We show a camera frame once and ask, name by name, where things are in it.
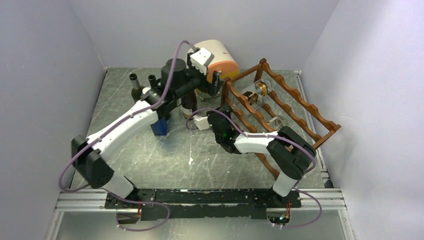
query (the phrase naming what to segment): wooden wine rack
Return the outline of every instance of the wooden wine rack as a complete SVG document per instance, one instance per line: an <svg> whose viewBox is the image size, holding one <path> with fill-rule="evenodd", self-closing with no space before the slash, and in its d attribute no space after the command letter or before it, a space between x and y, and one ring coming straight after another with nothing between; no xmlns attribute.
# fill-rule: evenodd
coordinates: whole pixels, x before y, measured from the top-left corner
<svg viewBox="0 0 424 240"><path fill-rule="evenodd" d="M284 81L284 77L280 74L275 74L271 68L270 65L268 65L267 60L265 58L262 58L259 61L258 65L255 65L248 70L241 72L240 74L236 75L232 78L225 78L225 83L222 87L222 96L221 96L221 106L224 103L227 103L233 110L234 115L243 123L243 125L247 128L247 130L251 133L257 133L258 129L250 124L245 116L243 115L243 112L236 107L235 105L230 101L229 98L229 92L231 92L234 97L241 103L243 107L245 107L249 113L254 117L256 121L259 122L259 124L268 132L274 132L277 129L273 129L270 125L267 124L267 121L265 120L262 113L259 111L256 111L248 102L248 98L244 96L242 93L239 93L236 91L234 87L234 83L247 75L252 74L256 71L255 77L253 82L256 82L262 77L263 72L267 73L278 85L280 85L292 98L294 98L302 107L305 108L306 111L308 111L315 119L318 120L327 130L328 133L325 136L320 136L319 134L314 133L309 127L306 121L294 114L292 111L292 108L282 102L278 97L277 94L272 91L268 93L268 96L284 111L286 112L314 141L313 148L316 150L318 149L325 141L327 141L338 129L341 128L339 124L334 123L333 121L326 120L321 116L320 112L318 111L318 108L306 102L302 96L299 90L293 89L287 85L287 83ZM271 107L268 104L264 104L262 108L271 116L275 117L276 114L271 110ZM256 156L259 158L259 160L265 165L266 169L275 177L277 178L279 175L279 172L273 168L270 163L267 161L267 158L262 153L255 153Z"/></svg>

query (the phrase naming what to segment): blue object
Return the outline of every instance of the blue object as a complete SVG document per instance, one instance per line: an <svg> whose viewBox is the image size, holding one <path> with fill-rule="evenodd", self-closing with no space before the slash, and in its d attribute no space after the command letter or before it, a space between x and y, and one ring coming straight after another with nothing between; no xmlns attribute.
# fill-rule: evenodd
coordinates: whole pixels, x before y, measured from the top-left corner
<svg viewBox="0 0 424 240"><path fill-rule="evenodd" d="M157 122L150 125L155 136L166 136L168 133L168 125L165 117L162 117Z"/></svg>

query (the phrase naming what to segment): gray marble surface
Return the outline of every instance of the gray marble surface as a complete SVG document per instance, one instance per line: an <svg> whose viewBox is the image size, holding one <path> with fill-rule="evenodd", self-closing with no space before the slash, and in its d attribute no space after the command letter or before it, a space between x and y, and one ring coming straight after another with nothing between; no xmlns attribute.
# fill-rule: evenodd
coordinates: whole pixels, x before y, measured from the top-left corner
<svg viewBox="0 0 424 240"><path fill-rule="evenodd" d="M109 68L92 115L89 135L103 129L134 105L130 94L131 72L137 74L144 86L149 86L148 75L155 74L157 78L160 77L160 68ZM281 74L289 86L297 88L292 71L275 72ZM241 91L252 84L254 76L250 74L238 81L237 90ZM281 87L274 88L278 97L289 104L296 115L306 119L305 111L300 104ZM265 102L277 115L287 119L290 127L312 143L311 138L268 96L265 97ZM217 108L219 103L219 97L205 101L198 100L198 107ZM267 120L271 119L263 109L260 111ZM259 131L265 131L252 116L247 120ZM168 121L167 136L154 136L150 127L146 127L124 144L107 163L139 188L270 188L273 185L275 181L273 176L254 153L229 154L215 143L210 129L190 131L185 128L184 122L180 109L174 109ZM268 161L274 168L280 170L271 157L268 157ZM76 172L72 187L83 184L84 179ZM300 182L299 187L324 187L318 165Z"/></svg>

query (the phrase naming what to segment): floor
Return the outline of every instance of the floor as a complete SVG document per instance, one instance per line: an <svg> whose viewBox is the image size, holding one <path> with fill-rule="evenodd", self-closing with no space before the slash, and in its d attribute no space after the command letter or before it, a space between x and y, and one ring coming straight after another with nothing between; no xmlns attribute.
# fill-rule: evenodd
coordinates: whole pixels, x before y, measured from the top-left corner
<svg viewBox="0 0 424 240"><path fill-rule="evenodd" d="M147 76L155 74L160 77L160 68L109 68L98 97L88 134L93 134L106 127L116 118L129 110L134 102L131 98L132 84L129 74L135 73L143 86L149 86ZM298 88L293 71L275 71L281 74L287 84ZM254 74L237 82L241 91L253 82ZM289 96L281 87L275 87L278 97L289 104L294 113L306 120L302 106ZM198 99L198 106L219 107L220 98L205 101ZM265 97L272 110L288 120L288 125L312 143L312 139L268 97ZM269 120L271 117L262 112ZM253 119L259 131L265 131ZM167 136L154 136L150 127L146 127L119 149L108 164L118 173L129 178L138 188L270 188L274 177L253 154L229 154L215 143L210 129L190 131L184 127L179 108L171 113L168 121ZM268 157L270 164L280 170L274 160ZM75 173L72 187L85 184L84 179ZM310 172L298 185L300 188L323 188L319 167Z"/></svg>

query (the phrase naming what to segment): wall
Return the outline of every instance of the wall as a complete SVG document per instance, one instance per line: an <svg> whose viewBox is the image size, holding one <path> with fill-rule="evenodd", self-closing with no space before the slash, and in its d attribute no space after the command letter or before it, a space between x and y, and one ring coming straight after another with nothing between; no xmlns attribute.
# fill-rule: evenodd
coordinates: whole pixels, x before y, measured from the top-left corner
<svg viewBox="0 0 424 240"><path fill-rule="evenodd" d="M0 239L39 240L104 69L68 1L0 5Z"/></svg>
<svg viewBox="0 0 424 240"><path fill-rule="evenodd" d="M424 234L424 3L340 0L302 71L357 239Z"/></svg>
<svg viewBox="0 0 424 240"><path fill-rule="evenodd" d="M241 68L285 70L304 66L337 2L71 0L108 67L162 67L181 40L218 39Z"/></svg>

